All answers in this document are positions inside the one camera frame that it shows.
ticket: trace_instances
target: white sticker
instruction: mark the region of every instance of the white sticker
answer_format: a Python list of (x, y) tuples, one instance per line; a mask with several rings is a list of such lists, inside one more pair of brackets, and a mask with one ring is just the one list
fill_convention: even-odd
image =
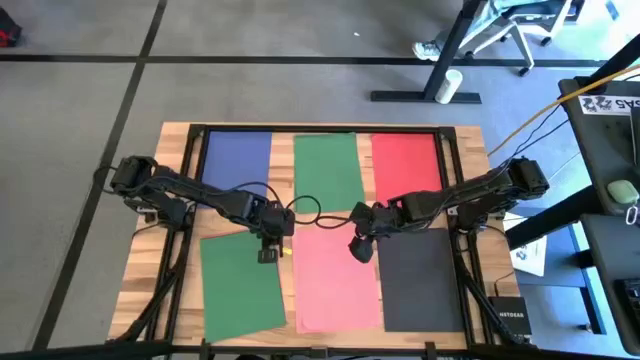
[(581, 95), (578, 99), (585, 115), (629, 116), (631, 108), (640, 107), (640, 97), (635, 96)]

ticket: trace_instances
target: yellow cable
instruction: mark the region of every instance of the yellow cable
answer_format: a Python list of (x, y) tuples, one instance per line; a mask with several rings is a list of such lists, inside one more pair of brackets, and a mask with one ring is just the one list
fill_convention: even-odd
[(507, 136), (506, 139), (504, 139), (504, 141), (502, 141), (500, 143), (500, 145), (498, 145), (495, 149), (491, 150), (491, 152), (489, 152), (489, 156), (493, 155), (496, 151), (500, 150), (507, 142), (509, 142), (514, 136), (516, 136), (520, 131), (522, 131), (522, 129), (524, 129), (525, 127), (527, 127), (529, 124), (531, 124), (535, 119), (537, 119), (538, 117), (540, 117), (540, 115), (544, 114), (547, 110), (551, 109), (552, 107), (562, 104), (565, 101), (571, 100), (574, 97), (578, 96), (578, 95), (582, 95), (584, 93), (586, 93), (587, 91), (596, 88), (602, 84), (608, 83), (609, 81), (617, 78), (620, 75), (624, 75), (628, 72), (634, 71), (634, 70), (638, 70), (640, 69), (640, 65), (635, 65), (632, 66), (628, 69), (625, 70), (621, 70), (618, 71), (617, 73), (613, 74), (613, 75), (609, 75), (604, 79), (598, 80), (596, 82), (594, 82), (593, 84), (589, 85), (589, 86), (585, 86), (582, 89), (576, 90), (574, 92), (572, 92), (569, 95), (566, 95), (556, 101), (554, 101), (552, 104), (549, 104), (548, 106), (546, 106), (544, 109), (538, 111), (535, 115), (533, 115), (533, 117), (529, 120), (527, 120), (524, 124), (520, 125), (519, 128), (516, 129), (516, 131), (512, 132), (511, 135)]

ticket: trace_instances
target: person's shoe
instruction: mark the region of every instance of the person's shoe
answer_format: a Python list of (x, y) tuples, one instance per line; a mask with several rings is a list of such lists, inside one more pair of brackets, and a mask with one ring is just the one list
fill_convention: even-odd
[(412, 48), (413, 53), (420, 60), (438, 61), (440, 57), (440, 48), (435, 41), (414, 43)]

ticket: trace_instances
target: table leg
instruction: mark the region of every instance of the table leg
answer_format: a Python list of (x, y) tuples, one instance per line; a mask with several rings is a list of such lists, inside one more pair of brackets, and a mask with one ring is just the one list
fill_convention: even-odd
[(604, 328), (604, 321), (600, 315), (600, 309), (598, 308), (593, 293), (588, 287), (581, 287), (580, 295), (582, 295), (582, 301), (584, 301), (584, 308), (587, 311), (591, 331), (596, 335), (606, 335), (607, 332)]
[[(458, 14), (453, 28), (449, 33), (440, 57), (436, 62), (431, 76), (424, 87), (424, 91), (372, 91), (371, 101), (379, 102), (436, 102), (435, 96), (440, 86), (444, 82), (447, 70), (456, 56), (460, 44), (471, 27), (471, 22), (480, 5), (486, 0), (471, 0), (464, 3), (462, 10)], [(456, 92), (451, 99), (451, 103), (458, 104), (481, 104), (480, 94)]]
[(526, 245), (543, 235), (577, 222), (582, 214), (602, 213), (602, 205), (593, 185), (578, 191), (536, 216), (507, 230), (511, 250)]

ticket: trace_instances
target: black floor stripe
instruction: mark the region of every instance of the black floor stripe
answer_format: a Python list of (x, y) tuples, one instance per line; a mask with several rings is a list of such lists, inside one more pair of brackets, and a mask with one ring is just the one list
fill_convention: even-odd
[[(0, 55), (0, 62), (62, 62), (62, 63), (135, 63), (141, 57), (153, 64), (281, 64), (281, 65), (434, 65), (433, 61), (415, 58), (394, 57), (322, 57), (322, 56), (149, 56), (152, 43), (145, 40), (140, 56), (128, 55)], [(597, 68), (604, 60), (542, 59), (535, 66), (546, 68)], [(477, 67), (522, 67), (526, 63), (519, 59), (455, 59), (452, 66)]]
[[(160, 27), (160, 22), (162, 21), (166, 4), (167, 0), (158, 1), (156, 11), (153, 15), (153, 20), (149, 26), (149, 31), (147, 32), (147, 36), (145, 37), (144, 44), (140, 51), (139, 59), (133, 69), (131, 79), (129, 80), (129, 84), (127, 85), (127, 89), (120, 105), (120, 110), (118, 111), (118, 115), (116, 116), (111, 132), (109, 133), (109, 138), (107, 139), (107, 144), (98, 166), (111, 165), (113, 162), (113, 158), (118, 148), (118, 143), (122, 137), (122, 132), (126, 125), (127, 118), (129, 117), (129, 112), (131, 111), (131, 105), (133, 104), (138, 86), (140, 85), (142, 73), (144, 72), (144, 59), (149, 55), (155, 36), (158, 33), (158, 28)], [(80, 259), (80, 254), (82, 253), (82, 248), (87, 234), (89, 233), (91, 222), (93, 221), (96, 209), (98, 208), (98, 202), (100, 201), (100, 195), (102, 194), (101, 189), (104, 187), (106, 178), (106, 172), (100, 174), (89, 191), (89, 196), (82, 208), (80, 221), (75, 229), (71, 244), (69, 245), (69, 250), (67, 251), (56, 285), (51, 294), (51, 298), (49, 299), (49, 304), (42, 322), (40, 323), (40, 328), (36, 334), (33, 343), (33, 350), (44, 350), (49, 345), (49, 341), (51, 340), (51, 335), (53, 334), (58, 316), (60, 315), (60, 310), (62, 310), (67, 291), (69, 290), (69, 286), (73, 280), (73, 273), (78, 265), (78, 260)]]
[(61, 62), (61, 63), (135, 63), (135, 55), (37, 55), (2, 54), (2, 62)]
[[(414, 58), (320, 57), (320, 56), (149, 56), (153, 64), (283, 64), (283, 65), (435, 65)], [(600, 67), (600, 60), (536, 60), (536, 67)], [(452, 66), (526, 66), (518, 59), (455, 59)]]

